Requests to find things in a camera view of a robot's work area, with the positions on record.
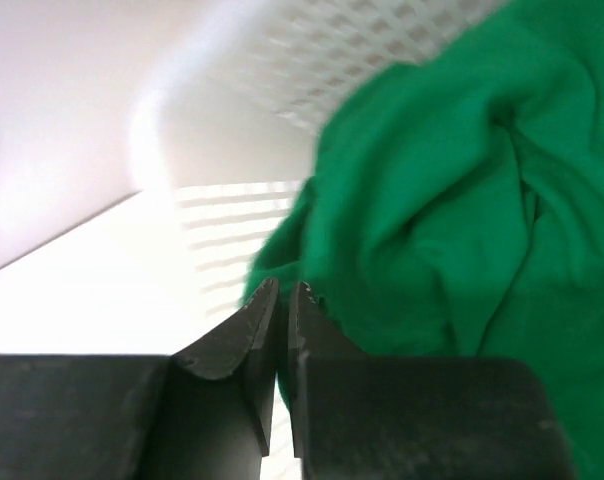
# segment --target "laundry basket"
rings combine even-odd
[[[174,63],[159,122],[204,316],[236,308],[247,268],[310,173],[323,123],[394,62],[422,63],[495,0],[217,2]],[[299,478],[276,402],[263,478]]]

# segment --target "dark object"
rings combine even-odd
[[[306,479],[575,478],[525,366],[371,357],[307,285],[288,324],[277,295],[267,280],[170,358],[0,356],[0,479],[258,479],[277,358]]]

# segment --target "green cloth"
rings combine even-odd
[[[363,86],[247,292],[268,276],[370,353],[525,361],[604,480],[604,0],[516,0]]]

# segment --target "green fabric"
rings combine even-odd
[[[370,353],[524,360],[604,480],[604,0],[516,0],[362,87],[247,292],[268,276]]]

